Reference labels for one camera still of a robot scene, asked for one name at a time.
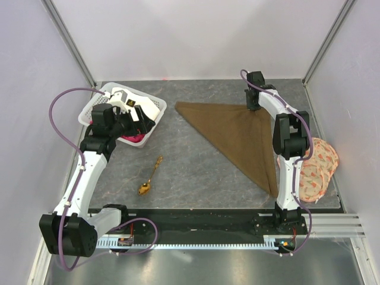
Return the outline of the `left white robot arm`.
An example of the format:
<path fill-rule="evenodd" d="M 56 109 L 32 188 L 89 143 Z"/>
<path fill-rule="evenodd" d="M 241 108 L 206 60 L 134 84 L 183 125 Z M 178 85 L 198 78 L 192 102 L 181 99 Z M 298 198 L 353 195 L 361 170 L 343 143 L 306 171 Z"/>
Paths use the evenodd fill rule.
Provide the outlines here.
<path fill-rule="evenodd" d="M 121 111 L 109 103 L 93 106 L 92 123 L 80 143 L 79 161 L 62 200 L 51 214 L 40 218 L 39 227 L 50 254 L 75 257 L 92 256 L 104 234 L 125 233 L 130 227 L 127 207 L 107 204 L 90 217 L 88 209 L 97 181 L 123 135 L 147 134 L 155 126 L 136 105 Z"/>

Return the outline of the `brown cloth napkin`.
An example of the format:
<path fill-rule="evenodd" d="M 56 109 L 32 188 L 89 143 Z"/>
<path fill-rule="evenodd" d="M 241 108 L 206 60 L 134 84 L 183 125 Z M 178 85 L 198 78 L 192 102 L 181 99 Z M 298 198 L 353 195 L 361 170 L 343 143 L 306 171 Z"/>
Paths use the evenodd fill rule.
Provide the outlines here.
<path fill-rule="evenodd" d="M 278 196 L 271 116 L 265 109 L 190 102 L 177 102 L 175 109 L 251 181 Z"/>

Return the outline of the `gold ornate spoon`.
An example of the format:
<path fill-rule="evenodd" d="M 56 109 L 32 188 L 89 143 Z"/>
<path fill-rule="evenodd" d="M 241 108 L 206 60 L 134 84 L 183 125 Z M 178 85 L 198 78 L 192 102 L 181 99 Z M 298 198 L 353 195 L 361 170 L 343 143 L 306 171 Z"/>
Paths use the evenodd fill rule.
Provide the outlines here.
<path fill-rule="evenodd" d="M 145 195 L 147 194 L 150 189 L 151 189 L 151 180 L 157 170 L 157 168 L 160 166 L 161 162 L 163 161 L 163 156 L 158 156 L 157 160 L 156 160 L 156 163 L 154 165 L 154 168 L 153 168 L 153 171 L 149 177 L 149 179 L 147 180 L 147 182 L 143 183 L 140 185 L 140 187 L 138 188 L 138 195 Z"/>

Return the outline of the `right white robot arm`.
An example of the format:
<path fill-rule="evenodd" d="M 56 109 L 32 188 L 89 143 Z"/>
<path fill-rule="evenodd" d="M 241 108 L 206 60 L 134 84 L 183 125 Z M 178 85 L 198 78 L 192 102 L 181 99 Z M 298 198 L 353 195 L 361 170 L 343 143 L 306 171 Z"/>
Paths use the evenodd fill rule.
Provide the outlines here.
<path fill-rule="evenodd" d="M 247 83 L 246 105 L 249 110 L 265 109 L 274 119 L 273 150 L 280 162 L 280 185 L 272 217 L 277 234 L 308 233 L 299 198 L 302 164 L 314 147 L 309 129 L 309 113 L 291 107 L 271 84 L 266 84 L 260 71 L 240 71 Z"/>

